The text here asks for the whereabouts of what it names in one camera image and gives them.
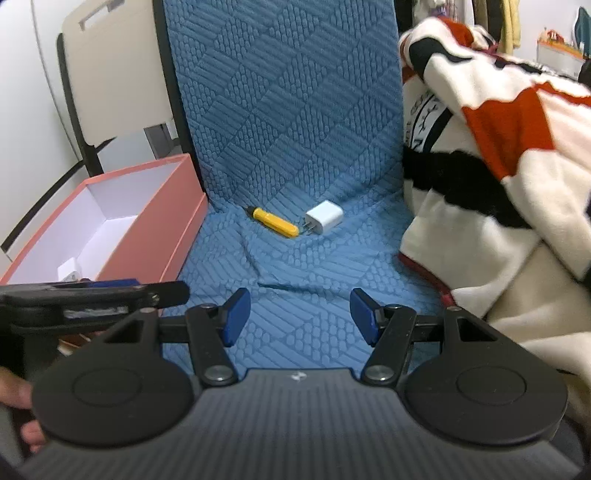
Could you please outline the large white charger block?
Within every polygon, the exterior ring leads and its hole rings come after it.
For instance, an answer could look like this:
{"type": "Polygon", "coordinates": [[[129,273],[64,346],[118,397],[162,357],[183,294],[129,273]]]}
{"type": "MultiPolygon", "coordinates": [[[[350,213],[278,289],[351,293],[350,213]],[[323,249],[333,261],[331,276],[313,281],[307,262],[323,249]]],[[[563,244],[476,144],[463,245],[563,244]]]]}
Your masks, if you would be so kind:
{"type": "Polygon", "coordinates": [[[82,279],[82,269],[76,257],[71,257],[57,268],[59,282],[76,282],[82,279]]]}

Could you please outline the small white plug adapter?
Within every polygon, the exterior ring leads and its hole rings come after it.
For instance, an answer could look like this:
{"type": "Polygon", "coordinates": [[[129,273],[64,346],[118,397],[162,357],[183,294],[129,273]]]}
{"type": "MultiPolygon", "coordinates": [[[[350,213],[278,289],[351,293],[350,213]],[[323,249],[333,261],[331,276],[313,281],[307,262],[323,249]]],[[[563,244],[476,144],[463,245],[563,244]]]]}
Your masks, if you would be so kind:
{"type": "Polygon", "coordinates": [[[322,201],[304,213],[303,232],[325,234],[342,222],[344,211],[339,205],[329,200],[322,201]]]}

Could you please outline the pink cardboard box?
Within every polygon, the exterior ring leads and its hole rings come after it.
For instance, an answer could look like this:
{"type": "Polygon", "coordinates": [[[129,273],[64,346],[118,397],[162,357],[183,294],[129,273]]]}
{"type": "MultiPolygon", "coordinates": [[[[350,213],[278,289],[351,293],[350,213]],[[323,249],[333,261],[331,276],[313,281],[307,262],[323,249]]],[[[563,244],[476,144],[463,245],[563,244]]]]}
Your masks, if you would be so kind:
{"type": "Polygon", "coordinates": [[[58,266],[71,257],[82,278],[94,281],[172,281],[206,211],[187,154],[86,179],[40,226],[1,282],[57,282],[58,266]]]}

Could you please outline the red white black blanket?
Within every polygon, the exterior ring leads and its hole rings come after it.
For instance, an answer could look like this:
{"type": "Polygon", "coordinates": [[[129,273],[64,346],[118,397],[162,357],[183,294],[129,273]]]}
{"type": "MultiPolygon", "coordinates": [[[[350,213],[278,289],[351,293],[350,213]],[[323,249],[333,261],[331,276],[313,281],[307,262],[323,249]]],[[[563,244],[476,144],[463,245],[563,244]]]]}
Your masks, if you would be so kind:
{"type": "Polygon", "coordinates": [[[430,17],[400,42],[400,258],[562,371],[590,420],[590,92],[430,17]]]}

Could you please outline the blue textured chair cover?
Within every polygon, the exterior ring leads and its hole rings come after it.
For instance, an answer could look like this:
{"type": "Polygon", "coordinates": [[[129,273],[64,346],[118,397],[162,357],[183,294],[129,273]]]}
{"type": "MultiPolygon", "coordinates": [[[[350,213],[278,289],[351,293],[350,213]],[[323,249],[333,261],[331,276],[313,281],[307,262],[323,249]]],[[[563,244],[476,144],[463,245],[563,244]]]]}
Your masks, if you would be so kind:
{"type": "Polygon", "coordinates": [[[351,368],[370,354],[349,294],[435,315],[435,289],[398,257],[403,100],[390,1],[167,1],[167,34],[208,198],[180,273],[190,303],[249,289],[228,355],[254,368],[351,368]],[[304,233],[322,201],[344,217],[304,233]],[[300,229],[286,238],[243,208],[300,229]]]}

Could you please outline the white folding chair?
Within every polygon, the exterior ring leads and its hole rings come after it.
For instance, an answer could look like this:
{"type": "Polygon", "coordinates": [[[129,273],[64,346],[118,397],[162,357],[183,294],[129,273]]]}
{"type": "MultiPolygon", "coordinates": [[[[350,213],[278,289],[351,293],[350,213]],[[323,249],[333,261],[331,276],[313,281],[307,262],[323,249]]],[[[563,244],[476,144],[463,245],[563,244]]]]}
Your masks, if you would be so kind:
{"type": "Polygon", "coordinates": [[[151,1],[84,1],[56,41],[65,103],[91,176],[147,161],[122,143],[141,134],[155,159],[183,151],[151,1]]]}

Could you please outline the yellow handled screwdriver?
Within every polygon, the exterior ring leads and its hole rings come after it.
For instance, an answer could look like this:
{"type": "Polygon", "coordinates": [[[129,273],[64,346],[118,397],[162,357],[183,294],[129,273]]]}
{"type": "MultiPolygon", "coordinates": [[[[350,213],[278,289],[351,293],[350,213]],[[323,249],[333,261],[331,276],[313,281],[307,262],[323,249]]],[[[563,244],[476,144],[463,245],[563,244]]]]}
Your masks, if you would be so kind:
{"type": "Polygon", "coordinates": [[[280,218],[266,210],[263,210],[259,207],[247,206],[243,208],[246,214],[249,215],[250,218],[256,220],[266,228],[273,230],[277,234],[280,234],[286,238],[296,238],[300,234],[300,229],[298,229],[297,225],[280,218]]]}

